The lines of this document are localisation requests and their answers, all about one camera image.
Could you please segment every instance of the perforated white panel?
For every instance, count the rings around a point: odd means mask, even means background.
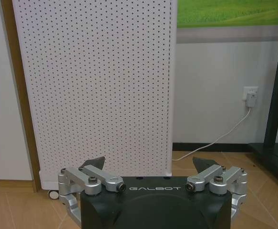
[[[175,0],[14,0],[43,180],[171,170]]]

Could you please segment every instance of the white wall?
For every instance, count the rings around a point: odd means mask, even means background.
[[[32,180],[0,14],[0,179]]]
[[[259,86],[250,117],[220,142],[262,142],[277,61],[278,42],[178,44],[173,141],[213,142],[246,113],[243,87]]]

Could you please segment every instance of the green landscape picture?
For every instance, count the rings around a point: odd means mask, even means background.
[[[178,0],[177,25],[278,25],[278,0]]]

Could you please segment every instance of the silver metal bracket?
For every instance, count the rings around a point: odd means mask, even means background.
[[[81,211],[74,194],[85,191],[87,195],[98,195],[102,191],[102,184],[111,192],[122,192],[126,189],[121,177],[110,175],[91,165],[80,169],[65,168],[58,175],[59,200],[67,207],[69,216],[79,227]]]
[[[195,176],[190,176],[186,179],[186,189],[189,192],[200,192],[205,189],[205,185],[215,176],[223,173],[223,169],[219,165],[212,165],[206,170],[198,173]]]
[[[227,191],[232,193],[231,219],[233,220],[247,197],[247,172],[238,167],[226,170],[219,165],[212,165],[201,173],[188,177],[185,187],[189,192],[198,192],[203,191],[207,183],[210,192],[214,194],[224,195]]]
[[[117,177],[106,173],[94,166],[88,165],[81,169],[84,174],[91,177],[96,177],[110,192],[123,192],[126,189],[126,185],[121,177]]]

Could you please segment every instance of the wooden floor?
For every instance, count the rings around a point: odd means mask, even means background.
[[[186,152],[174,152],[173,158]],[[238,166],[248,172],[248,197],[233,229],[278,229],[278,180],[249,153],[197,152],[197,157],[214,159],[229,168]],[[174,176],[196,174],[189,156],[173,163]],[[46,191],[31,193],[0,190],[0,229],[78,229],[58,200],[50,200]]]

